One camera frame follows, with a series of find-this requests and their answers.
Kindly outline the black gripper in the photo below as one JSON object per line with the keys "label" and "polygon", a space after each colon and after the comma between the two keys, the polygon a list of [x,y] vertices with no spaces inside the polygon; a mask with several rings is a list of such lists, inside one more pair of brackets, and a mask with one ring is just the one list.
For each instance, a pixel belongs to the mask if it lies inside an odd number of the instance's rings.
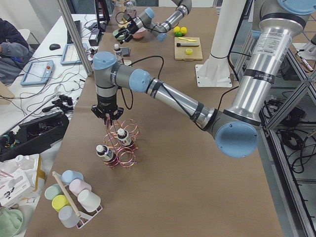
{"label": "black gripper", "polygon": [[123,114],[123,108],[117,105],[117,96],[103,97],[97,95],[97,105],[92,105],[91,111],[104,121],[106,128],[113,125],[113,120],[117,120]]}
{"label": "black gripper", "polygon": [[138,26],[136,25],[135,21],[132,19],[126,28],[123,27],[123,28],[119,29],[119,31],[125,35],[125,39],[119,41],[120,44],[123,44],[123,43],[129,42],[131,39],[133,39],[132,35],[138,31]]}

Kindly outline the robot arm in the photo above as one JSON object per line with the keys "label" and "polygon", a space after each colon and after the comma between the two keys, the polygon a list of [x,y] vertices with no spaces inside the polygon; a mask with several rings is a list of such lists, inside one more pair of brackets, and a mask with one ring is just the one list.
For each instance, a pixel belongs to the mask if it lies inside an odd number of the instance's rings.
{"label": "robot arm", "polygon": [[[141,27],[147,28],[157,39],[163,40],[166,33],[187,16],[192,9],[191,0],[173,0],[175,12],[163,23],[153,21],[155,16],[147,8],[131,18],[128,26],[121,28],[115,38],[120,43],[132,39]],[[228,60],[233,30],[245,6],[245,0],[223,0],[216,33],[209,59],[196,65],[197,81],[200,86],[228,86]],[[223,112],[207,108],[203,103],[181,93],[154,78],[142,69],[118,62],[111,52],[101,51],[93,57],[97,105],[91,110],[105,122],[117,120],[123,108],[117,106],[118,87],[135,92],[145,92],[152,98],[186,114],[191,121],[201,125],[202,130],[213,136],[222,153],[242,158],[250,155],[258,144],[256,126],[260,125],[259,112],[265,98],[275,82],[275,77],[290,47],[292,39],[301,34],[309,16],[316,11],[315,0],[255,0],[253,36],[258,37],[232,105]]]}
{"label": "robot arm", "polygon": [[162,23],[156,23],[153,20],[155,13],[150,7],[147,7],[141,14],[134,18],[125,14],[124,17],[129,23],[127,27],[115,30],[113,32],[114,37],[120,40],[120,44],[123,44],[129,42],[133,38],[133,35],[144,27],[159,41],[164,41],[166,33],[173,29],[192,9],[191,0],[173,0],[173,2],[177,5],[175,12]]}

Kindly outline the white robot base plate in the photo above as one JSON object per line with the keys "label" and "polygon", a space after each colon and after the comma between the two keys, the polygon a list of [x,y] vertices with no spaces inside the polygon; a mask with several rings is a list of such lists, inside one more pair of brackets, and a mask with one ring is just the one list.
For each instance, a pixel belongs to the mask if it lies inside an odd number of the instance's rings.
{"label": "white robot base plate", "polygon": [[232,87],[229,66],[195,65],[198,87]]}

